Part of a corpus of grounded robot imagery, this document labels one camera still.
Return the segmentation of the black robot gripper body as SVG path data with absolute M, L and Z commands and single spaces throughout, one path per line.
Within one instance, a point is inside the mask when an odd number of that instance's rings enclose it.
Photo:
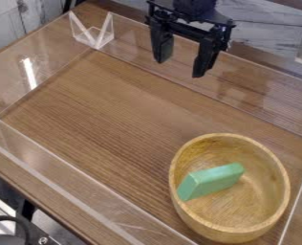
M 218 12 L 218 0 L 148 0 L 148 4 L 150 17 L 164 12 L 172 21 L 184 20 L 186 26 L 196 22 L 213 24 L 222 35 L 221 49 L 228 50 L 236 23 Z

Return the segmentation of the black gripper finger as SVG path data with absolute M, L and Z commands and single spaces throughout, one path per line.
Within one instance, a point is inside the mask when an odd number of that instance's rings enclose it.
M 200 41 L 198 55 L 193 71 L 194 78 L 204 77 L 206 72 L 213 68 L 220 51 L 221 46 L 214 39 L 205 38 Z
M 150 22 L 152 44 L 154 58 L 160 63 L 165 63 L 173 55 L 174 37 L 168 23 L 161 23 L 153 19 Z

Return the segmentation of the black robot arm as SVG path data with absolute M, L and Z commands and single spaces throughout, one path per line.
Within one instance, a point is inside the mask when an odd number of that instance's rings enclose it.
M 217 11 L 218 0 L 148 0 L 154 58 L 165 63 L 173 56 L 177 35 L 196 41 L 198 54 L 193 77 L 213 69 L 220 52 L 229 49 L 234 20 Z

